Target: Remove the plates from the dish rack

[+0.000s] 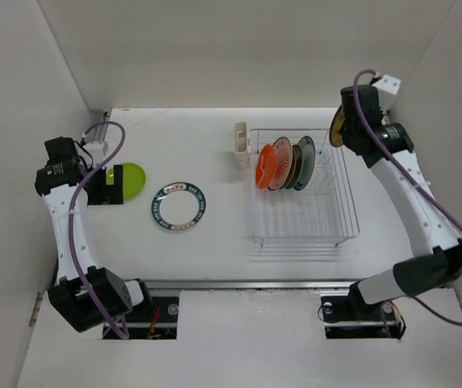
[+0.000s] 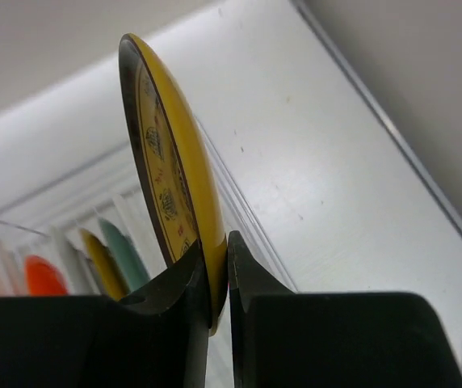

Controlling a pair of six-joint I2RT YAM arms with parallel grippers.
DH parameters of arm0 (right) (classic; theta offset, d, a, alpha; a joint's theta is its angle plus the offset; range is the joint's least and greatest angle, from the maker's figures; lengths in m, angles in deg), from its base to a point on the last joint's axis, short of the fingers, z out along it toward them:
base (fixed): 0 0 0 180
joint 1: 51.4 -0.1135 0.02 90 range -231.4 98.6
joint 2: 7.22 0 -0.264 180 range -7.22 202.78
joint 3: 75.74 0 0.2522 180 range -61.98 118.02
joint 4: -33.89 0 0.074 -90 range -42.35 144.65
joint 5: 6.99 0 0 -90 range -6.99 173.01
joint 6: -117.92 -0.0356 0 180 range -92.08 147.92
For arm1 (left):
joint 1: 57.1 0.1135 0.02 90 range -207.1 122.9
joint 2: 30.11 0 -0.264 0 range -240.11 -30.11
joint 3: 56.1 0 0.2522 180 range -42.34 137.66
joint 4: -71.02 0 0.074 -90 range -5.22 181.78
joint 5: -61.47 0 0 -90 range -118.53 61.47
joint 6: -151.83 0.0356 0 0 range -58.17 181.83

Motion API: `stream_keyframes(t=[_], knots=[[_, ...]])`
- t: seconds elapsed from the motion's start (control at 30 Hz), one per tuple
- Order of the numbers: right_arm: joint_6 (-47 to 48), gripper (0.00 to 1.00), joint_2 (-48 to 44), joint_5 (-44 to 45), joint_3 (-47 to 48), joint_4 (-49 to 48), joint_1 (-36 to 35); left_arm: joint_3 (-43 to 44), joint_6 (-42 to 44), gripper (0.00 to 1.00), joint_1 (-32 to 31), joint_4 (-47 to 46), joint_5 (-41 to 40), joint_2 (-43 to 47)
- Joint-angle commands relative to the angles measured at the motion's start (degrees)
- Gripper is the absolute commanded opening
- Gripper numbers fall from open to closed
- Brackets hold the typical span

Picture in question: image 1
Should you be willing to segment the lime green plate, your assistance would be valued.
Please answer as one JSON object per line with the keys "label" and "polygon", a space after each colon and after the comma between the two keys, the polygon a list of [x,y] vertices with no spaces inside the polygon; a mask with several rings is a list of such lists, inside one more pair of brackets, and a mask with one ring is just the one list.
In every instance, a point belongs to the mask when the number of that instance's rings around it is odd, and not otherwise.
{"label": "lime green plate", "polygon": [[122,196],[124,203],[138,196],[145,186],[144,169],[133,162],[123,162],[123,179],[107,180],[110,196]]}

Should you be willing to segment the yellow brown patterned plate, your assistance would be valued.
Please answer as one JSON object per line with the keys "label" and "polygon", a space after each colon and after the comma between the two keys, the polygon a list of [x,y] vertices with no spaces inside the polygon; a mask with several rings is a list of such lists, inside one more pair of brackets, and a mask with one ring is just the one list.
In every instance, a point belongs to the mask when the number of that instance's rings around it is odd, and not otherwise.
{"label": "yellow brown patterned plate", "polygon": [[343,139],[342,139],[341,131],[344,125],[345,125],[344,110],[342,106],[339,106],[331,121],[330,130],[329,130],[329,142],[335,148],[339,148],[343,146]]}

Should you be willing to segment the white plate teal rim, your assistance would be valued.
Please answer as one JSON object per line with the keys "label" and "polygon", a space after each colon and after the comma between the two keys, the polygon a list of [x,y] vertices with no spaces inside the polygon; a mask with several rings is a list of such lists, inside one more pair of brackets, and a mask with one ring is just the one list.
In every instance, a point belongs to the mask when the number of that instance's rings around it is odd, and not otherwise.
{"label": "white plate teal rim", "polygon": [[158,226],[172,232],[189,230],[201,221],[207,208],[203,191],[193,183],[174,182],[153,197],[151,214]]}

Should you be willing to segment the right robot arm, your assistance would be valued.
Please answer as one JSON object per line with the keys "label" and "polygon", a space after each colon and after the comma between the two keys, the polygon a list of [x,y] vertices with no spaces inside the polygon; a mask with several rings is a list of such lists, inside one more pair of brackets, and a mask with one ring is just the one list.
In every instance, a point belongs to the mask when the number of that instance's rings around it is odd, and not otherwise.
{"label": "right robot arm", "polygon": [[412,258],[354,283],[348,312],[366,318],[376,305],[415,297],[462,275],[462,235],[433,206],[418,165],[414,144],[401,124],[383,124],[378,90],[371,85],[344,87],[341,107],[330,126],[334,146],[360,156],[388,193],[405,227]]}

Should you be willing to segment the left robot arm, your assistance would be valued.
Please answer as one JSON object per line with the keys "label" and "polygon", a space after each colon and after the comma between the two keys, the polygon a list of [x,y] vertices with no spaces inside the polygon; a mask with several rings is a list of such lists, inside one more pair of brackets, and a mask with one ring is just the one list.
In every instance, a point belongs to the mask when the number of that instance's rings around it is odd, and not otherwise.
{"label": "left robot arm", "polygon": [[48,208],[57,246],[48,299],[78,332],[106,323],[127,338],[126,315],[145,320],[154,304],[142,280],[124,280],[101,266],[92,246],[85,217],[89,205],[111,202],[100,188],[105,168],[87,167],[80,145],[70,137],[54,138],[44,146],[48,161],[36,172],[35,189]]}

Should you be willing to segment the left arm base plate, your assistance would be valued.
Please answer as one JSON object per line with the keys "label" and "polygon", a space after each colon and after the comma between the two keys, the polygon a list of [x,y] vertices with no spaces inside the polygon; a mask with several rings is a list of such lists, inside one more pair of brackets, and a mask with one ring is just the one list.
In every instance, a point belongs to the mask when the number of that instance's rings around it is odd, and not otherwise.
{"label": "left arm base plate", "polygon": [[175,340],[179,318],[178,290],[152,289],[154,307],[137,308],[126,315],[131,340]]}

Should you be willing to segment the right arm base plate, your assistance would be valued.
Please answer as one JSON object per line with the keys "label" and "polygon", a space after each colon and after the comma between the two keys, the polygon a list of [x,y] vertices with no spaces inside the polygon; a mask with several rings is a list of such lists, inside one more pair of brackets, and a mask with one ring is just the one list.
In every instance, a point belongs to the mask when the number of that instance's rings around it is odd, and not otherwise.
{"label": "right arm base plate", "polygon": [[401,340],[406,322],[393,302],[357,310],[346,295],[322,295],[317,311],[328,340]]}

